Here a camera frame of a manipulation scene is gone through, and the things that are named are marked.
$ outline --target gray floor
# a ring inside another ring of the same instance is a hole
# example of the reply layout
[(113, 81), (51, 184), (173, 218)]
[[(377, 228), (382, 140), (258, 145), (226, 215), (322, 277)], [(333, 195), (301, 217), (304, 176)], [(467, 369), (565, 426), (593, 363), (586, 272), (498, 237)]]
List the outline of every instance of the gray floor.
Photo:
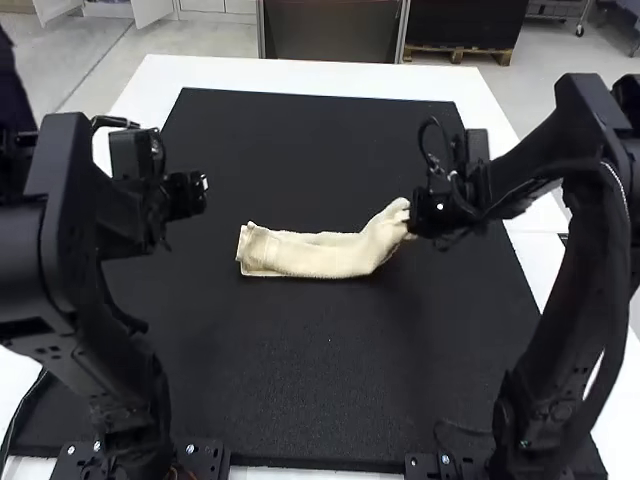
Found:
[[(465, 55), (463, 64), (480, 69), (523, 137), (553, 110), (553, 85), (562, 74), (596, 72), (611, 85), (640, 72), (640, 60), (627, 55), (635, 32), (624, 28), (624, 19), (610, 20), (603, 28), (587, 25), (583, 38), (573, 35), (573, 25), (527, 23), (510, 67), (482, 55)], [(42, 29), (35, 16), (16, 14), (0, 14), (0, 23), (16, 43), (18, 68), (38, 120), (55, 111), (88, 116), (108, 111), (148, 53), (257, 56), (255, 26), (248, 25), (162, 21), (137, 30), (130, 20), (68, 17)], [(438, 54), (418, 56), (415, 63), (449, 65), (448, 57)], [(640, 307), (640, 296), (634, 303)], [(640, 332), (640, 313), (632, 323)]]

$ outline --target towel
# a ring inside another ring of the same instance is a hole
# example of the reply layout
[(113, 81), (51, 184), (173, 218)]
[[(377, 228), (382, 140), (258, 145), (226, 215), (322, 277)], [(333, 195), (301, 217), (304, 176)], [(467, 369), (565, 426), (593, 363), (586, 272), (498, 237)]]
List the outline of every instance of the towel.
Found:
[(397, 198), (358, 233), (297, 233), (248, 222), (240, 228), (236, 261), (251, 277), (341, 279), (369, 275), (386, 262), (407, 231), (410, 202)]

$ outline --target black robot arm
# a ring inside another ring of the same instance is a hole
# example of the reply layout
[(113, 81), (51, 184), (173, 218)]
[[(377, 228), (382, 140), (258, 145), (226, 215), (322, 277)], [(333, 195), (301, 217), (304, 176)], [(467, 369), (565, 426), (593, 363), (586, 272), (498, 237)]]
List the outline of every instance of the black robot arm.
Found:
[(167, 174), (158, 131), (139, 128), (110, 136), (110, 178), (93, 163), (95, 125), (69, 113), (37, 134), (2, 131), (0, 344), (87, 399), (103, 454), (129, 479), (161, 479), (173, 457), (167, 380), (101, 262), (166, 243), (168, 222), (204, 211), (206, 179)]
[[(556, 102), (547, 120), (491, 162), (481, 131), (467, 131), (464, 139), (442, 132), (448, 158), (422, 146), (428, 184), (412, 202), (410, 230), (434, 239), (513, 218), (560, 181), (573, 214), (540, 323), (495, 403), (496, 450), (487, 471), (494, 479), (572, 478), (567, 465), (622, 365), (629, 300), (638, 286), (632, 264), (640, 238), (639, 77), (624, 77), (609, 92), (597, 75), (565, 75)], [(430, 126), (439, 127), (437, 119), (424, 129)]]

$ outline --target black rubber mat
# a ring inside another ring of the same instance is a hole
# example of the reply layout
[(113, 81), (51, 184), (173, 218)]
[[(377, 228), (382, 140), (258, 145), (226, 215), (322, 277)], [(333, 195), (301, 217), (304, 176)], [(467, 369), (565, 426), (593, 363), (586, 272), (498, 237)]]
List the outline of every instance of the black rubber mat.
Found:
[[(354, 231), (410, 196), (431, 114), (462, 132), (450, 103), (181, 93), (163, 131), (169, 165), (206, 172), (208, 210), (171, 225), (173, 253), (107, 269), (120, 306), (150, 322), (177, 436), (221, 439), (239, 463), (400, 471), (405, 453), (435, 450), (439, 418), (490, 427), (538, 318), (500, 223), (448, 253), (406, 244), (354, 280), (244, 278), (234, 261), (249, 220)], [(54, 386), (13, 451), (90, 438), (85, 412)], [(575, 470), (603, 472), (591, 442)]]

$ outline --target black container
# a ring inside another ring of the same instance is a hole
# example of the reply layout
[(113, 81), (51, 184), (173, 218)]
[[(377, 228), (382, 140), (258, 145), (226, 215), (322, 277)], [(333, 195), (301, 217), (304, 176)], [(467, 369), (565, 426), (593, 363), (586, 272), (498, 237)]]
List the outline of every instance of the black container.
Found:
[(527, 3), (527, 0), (412, 0), (406, 43), (513, 48)]
[(264, 0), (267, 58), (393, 63), (400, 0)]

